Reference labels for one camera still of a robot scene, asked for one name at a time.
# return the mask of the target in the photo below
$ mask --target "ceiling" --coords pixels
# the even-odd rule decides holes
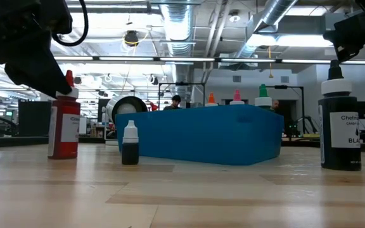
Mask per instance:
[[[114,4],[120,4],[119,1],[113,1]],[[319,16],[326,12],[326,9],[336,6],[339,3],[345,4],[337,12],[344,12],[350,8],[348,1],[299,1],[297,5],[290,10],[289,15],[311,15]],[[234,0],[231,10],[238,10],[240,20],[238,22],[226,21],[224,30],[221,35],[221,41],[216,49],[216,55],[219,53],[233,53],[239,50],[245,41],[245,28],[248,19],[252,14],[263,10],[266,1],[260,0]],[[217,2],[205,0],[201,5],[195,6],[194,14],[194,46],[193,56],[203,56],[205,46],[210,32],[210,19]],[[64,41],[76,41],[84,29],[84,21],[81,13],[72,13],[74,19],[73,32],[70,35],[64,35]],[[128,30],[136,30],[140,43],[136,48],[125,47],[123,45],[123,36]],[[166,56],[168,54],[167,43],[165,42],[165,30],[161,15],[147,14],[129,14],[127,10],[124,13],[90,13],[89,14],[89,33],[87,39],[77,47],[63,47],[56,42],[52,42],[51,51],[55,56]],[[270,53],[268,49],[258,48],[256,53],[259,58],[268,58]],[[307,60],[330,60],[335,58],[335,53],[331,47],[288,47],[272,46],[271,58],[294,58]],[[365,48],[359,55],[359,59],[365,60]],[[273,65],[273,69],[291,70],[297,73],[307,67],[307,65]],[[82,79],[80,89],[117,89],[122,92],[108,92],[108,97],[118,96],[121,94],[132,94],[131,89],[139,92],[138,96],[143,99],[156,100],[158,89],[156,85],[148,82],[148,77],[154,75],[161,82],[173,82],[171,65],[114,65],[114,64],[96,64],[96,63],[60,63],[63,72],[72,70],[74,76]],[[258,69],[268,69],[269,64],[259,64]],[[215,79],[212,82],[212,76],[209,82],[224,84],[223,80]],[[0,101],[11,102],[17,99],[34,99],[38,100],[41,94],[37,91],[26,91],[26,86],[14,85],[4,73],[3,66],[0,65]],[[172,94],[166,94],[164,100],[170,99]],[[91,102],[89,99],[98,99],[101,96],[97,92],[80,92],[80,98],[83,103]]]

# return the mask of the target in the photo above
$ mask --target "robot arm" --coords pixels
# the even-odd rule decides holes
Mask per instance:
[[[25,84],[51,97],[68,94],[71,87],[50,51],[51,38],[65,46],[80,44],[88,33],[84,0],[80,0],[86,27],[79,41],[67,44],[58,34],[72,31],[65,0],[0,0],[0,64],[15,84]]]
[[[323,35],[326,40],[333,43],[340,62],[357,56],[365,45],[365,0],[355,1],[364,11],[335,23],[335,30]]]

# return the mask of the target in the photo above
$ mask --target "green bottle cap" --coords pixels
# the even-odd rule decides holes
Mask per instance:
[[[266,85],[265,84],[261,84],[260,86],[260,93],[259,93],[259,97],[260,98],[266,98],[269,95],[267,94],[267,89],[266,89]]]

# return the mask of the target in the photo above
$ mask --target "person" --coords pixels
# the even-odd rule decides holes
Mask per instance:
[[[274,100],[272,102],[271,109],[274,110],[274,111],[277,111],[278,107],[279,107],[279,101],[278,100]]]
[[[181,103],[181,97],[179,95],[175,95],[174,97],[172,97],[172,104],[170,106],[165,107],[163,111],[180,109],[180,107],[178,107],[180,103]]]

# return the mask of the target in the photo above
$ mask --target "black liquid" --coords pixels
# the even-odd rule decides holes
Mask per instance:
[[[139,163],[139,143],[122,144],[122,164],[137,165]]]
[[[321,129],[321,166],[333,170],[361,170],[360,148],[333,148],[331,146],[330,113],[358,112],[357,98],[349,96],[333,96],[319,100],[322,106],[323,129]]]

